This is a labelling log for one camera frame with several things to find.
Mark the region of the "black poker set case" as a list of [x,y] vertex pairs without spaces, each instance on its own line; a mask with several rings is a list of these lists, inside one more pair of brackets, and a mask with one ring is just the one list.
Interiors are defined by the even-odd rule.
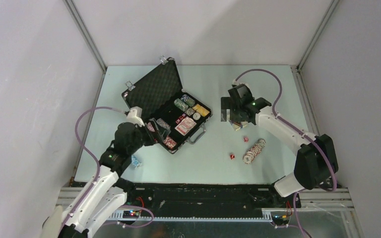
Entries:
[[[206,133],[205,124],[212,116],[212,109],[184,89],[174,58],[161,58],[161,63],[153,70],[135,83],[128,81],[126,86],[127,90],[122,93],[123,100],[130,109],[142,108],[141,118],[147,129],[150,119],[162,118],[170,125],[169,136],[177,142],[173,150],[169,150],[163,143],[158,143],[154,139],[154,143],[160,144],[169,153],[175,154],[186,143],[194,145]],[[178,125],[176,119],[185,112],[177,108],[174,101],[181,99],[184,94],[191,96],[196,104],[210,110],[210,114],[206,117],[201,116],[198,121],[194,120],[196,126],[187,135],[182,136],[175,127]]]

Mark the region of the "white red chip stack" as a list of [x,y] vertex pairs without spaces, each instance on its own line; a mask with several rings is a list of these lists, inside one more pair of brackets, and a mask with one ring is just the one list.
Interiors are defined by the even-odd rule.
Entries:
[[258,139],[253,146],[244,154],[243,162],[250,164],[262,152],[266,146],[266,140],[263,138]]

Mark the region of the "blue patterned card deck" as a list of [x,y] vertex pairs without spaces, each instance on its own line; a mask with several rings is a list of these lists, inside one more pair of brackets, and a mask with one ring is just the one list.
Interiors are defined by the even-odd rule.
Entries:
[[240,130],[248,125],[247,121],[234,122],[230,120],[229,123],[231,124],[231,127],[233,128],[234,131]]

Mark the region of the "light blue chip stack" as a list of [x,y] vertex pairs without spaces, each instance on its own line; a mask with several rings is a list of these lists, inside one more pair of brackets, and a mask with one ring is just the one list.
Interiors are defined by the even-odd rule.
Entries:
[[139,168],[142,165],[142,162],[135,155],[132,155],[131,164],[134,168]]

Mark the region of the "purple grey chip stack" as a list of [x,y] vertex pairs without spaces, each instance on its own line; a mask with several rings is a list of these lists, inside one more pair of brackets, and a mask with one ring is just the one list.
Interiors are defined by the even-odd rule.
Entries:
[[162,118],[156,120],[157,124],[163,127],[164,129],[170,130],[171,127],[168,123],[166,123]]

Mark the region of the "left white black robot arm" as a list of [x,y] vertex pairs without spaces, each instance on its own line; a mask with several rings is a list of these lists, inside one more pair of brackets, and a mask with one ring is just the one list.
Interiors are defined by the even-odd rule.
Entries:
[[66,209],[55,207],[43,223],[42,238],[91,238],[113,211],[135,204],[137,193],[121,176],[138,149],[163,143],[170,134],[153,119],[150,125],[136,119],[118,125],[114,139],[97,161],[96,174]]

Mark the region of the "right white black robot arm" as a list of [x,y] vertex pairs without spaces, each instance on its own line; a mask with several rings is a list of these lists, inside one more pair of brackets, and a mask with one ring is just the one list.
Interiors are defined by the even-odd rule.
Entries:
[[303,189],[311,190],[327,179],[336,189],[338,163],[332,139],[301,130],[286,120],[274,105],[264,98],[255,99],[245,84],[234,85],[228,97],[221,98],[222,120],[249,122],[266,129],[284,143],[296,156],[293,172],[274,182],[269,202],[282,207],[289,195]]

